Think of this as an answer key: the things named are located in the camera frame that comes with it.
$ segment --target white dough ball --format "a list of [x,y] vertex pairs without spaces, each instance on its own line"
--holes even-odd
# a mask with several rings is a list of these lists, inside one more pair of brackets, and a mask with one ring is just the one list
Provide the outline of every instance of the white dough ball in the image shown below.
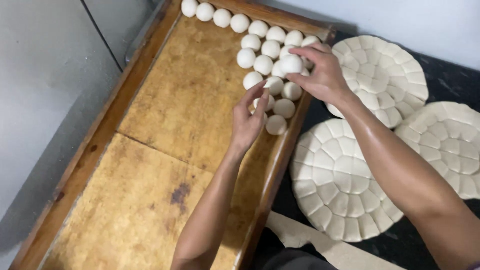
[[273,113],[283,116],[285,119],[292,118],[295,114],[295,104],[289,99],[282,98],[275,101],[273,106]]
[[267,40],[262,44],[262,54],[276,59],[280,54],[280,44],[275,40]]
[[213,13],[215,12],[215,8],[212,4],[203,2],[197,7],[197,18],[202,22],[208,22],[213,18]]
[[280,94],[283,90],[283,80],[277,76],[271,76],[267,79],[267,82],[264,87],[270,89],[270,94],[276,96]]
[[299,47],[303,41],[303,34],[299,30],[292,30],[285,36],[285,45]]
[[[253,100],[253,106],[255,107],[255,109],[257,108],[258,101],[260,101],[260,98],[256,98],[256,99]],[[269,111],[269,110],[273,109],[273,106],[275,106],[275,99],[273,98],[272,95],[269,95],[268,96],[268,104],[267,104],[267,108],[265,108],[265,111]]]
[[293,45],[285,45],[285,46],[283,46],[283,48],[280,50],[279,58],[282,59],[282,58],[284,58],[285,56],[291,54],[291,53],[288,52],[288,50],[291,49],[291,48],[295,48],[295,46],[293,46]]
[[268,31],[268,25],[264,21],[255,20],[248,27],[249,34],[255,34],[264,38]]
[[303,76],[310,76],[310,72],[308,71],[308,69],[306,67],[303,67],[300,74],[303,75]]
[[198,2],[197,0],[183,0],[181,2],[181,12],[183,15],[192,18],[197,12]]
[[282,98],[296,101],[301,97],[302,89],[300,85],[294,82],[286,82],[282,90]]
[[270,57],[266,55],[259,55],[255,59],[255,63],[253,63],[253,69],[262,74],[262,75],[269,75],[273,68],[273,61]]
[[303,61],[303,67],[310,70],[313,67],[313,62],[308,60],[305,56],[300,56],[301,60]]
[[277,76],[279,78],[285,79],[285,72],[280,68],[280,60],[276,61],[272,67],[272,76]]
[[285,73],[300,73],[303,70],[303,61],[296,54],[286,55],[280,60],[280,69]]
[[271,135],[282,135],[287,131],[287,120],[281,115],[272,115],[268,117],[265,129]]
[[243,88],[248,90],[252,88],[255,84],[263,81],[264,78],[262,75],[256,71],[248,72],[247,75],[243,78]]
[[241,49],[237,53],[237,63],[241,68],[251,68],[255,63],[255,52],[251,48]]
[[280,44],[282,44],[285,41],[285,31],[279,26],[273,26],[271,27],[265,36],[267,40],[276,40]]
[[262,42],[259,37],[255,34],[248,34],[241,39],[240,46],[242,49],[251,48],[253,51],[260,50]]
[[[250,113],[253,115],[255,113],[255,110],[252,110]],[[268,115],[266,112],[264,112],[264,124],[267,122],[267,119],[268,119]]]
[[249,25],[250,19],[245,14],[235,14],[230,21],[230,26],[235,33],[245,32]]
[[232,14],[226,9],[219,9],[213,13],[213,22],[216,26],[225,28],[230,25]]
[[301,46],[305,47],[305,46],[307,46],[309,44],[312,44],[312,43],[315,43],[315,42],[320,42],[320,39],[316,36],[308,36],[308,37],[303,39],[303,41],[301,42]]

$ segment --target metal panel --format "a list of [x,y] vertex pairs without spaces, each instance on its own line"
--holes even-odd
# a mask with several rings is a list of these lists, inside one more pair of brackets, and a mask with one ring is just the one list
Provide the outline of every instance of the metal panel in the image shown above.
[[120,67],[125,53],[155,9],[153,0],[84,0]]
[[120,70],[79,0],[0,1],[0,36],[0,269],[7,269]]

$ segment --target shaped dough disc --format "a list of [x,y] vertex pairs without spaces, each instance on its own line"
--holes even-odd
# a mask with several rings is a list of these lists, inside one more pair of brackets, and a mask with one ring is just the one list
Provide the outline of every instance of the shaped dough disc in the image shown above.
[[[359,36],[336,43],[337,56],[350,90],[388,128],[420,109],[428,98],[423,69],[398,45],[377,37]],[[333,105],[328,110],[344,118]]]
[[300,210],[334,240],[377,236],[403,216],[373,178],[346,120],[330,119],[302,134],[290,176]]
[[395,134],[427,160],[462,199],[480,199],[480,113],[465,104],[427,104]]

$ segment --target black surface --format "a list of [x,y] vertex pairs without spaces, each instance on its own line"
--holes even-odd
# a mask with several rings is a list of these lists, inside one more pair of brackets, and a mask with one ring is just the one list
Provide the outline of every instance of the black surface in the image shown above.
[[[351,35],[337,32],[336,42]],[[429,98],[435,101],[465,103],[480,111],[480,72],[461,67],[429,56],[409,51],[425,72]],[[335,118],[322,101],[313,99],[300,134],[327,119]],[[298,208],[292,192],[292,181],[287,171],[274,200],[272,210],[314,228]],[[465,201],[468,207],[480,217],[480,200]],[[412,223],[403,217],[385,233],[359,243],[349,243],[364,251],[395,263],[407,270],[438,269],[419,233]]]

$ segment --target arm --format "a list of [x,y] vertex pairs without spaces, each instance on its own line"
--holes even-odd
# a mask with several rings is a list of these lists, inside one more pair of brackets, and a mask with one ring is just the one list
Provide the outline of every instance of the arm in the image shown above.
[[[173,255],[172,270],[210,269],[215,259],[227,221],[228,210],[240,163],[259,135],[269,92],[262,81],[250,88],[233,108],[230,145],[212,181],[188,218]],[[260,98],[255,113],[248,106]]]
[[440,268],[466,269],[480,261],[480,220],[427,161],[350,91],[331,49],[316,43],[290,52],[309,58],[315,70],[310,77],[287,78],[345,116],[376,181],[412,221]]

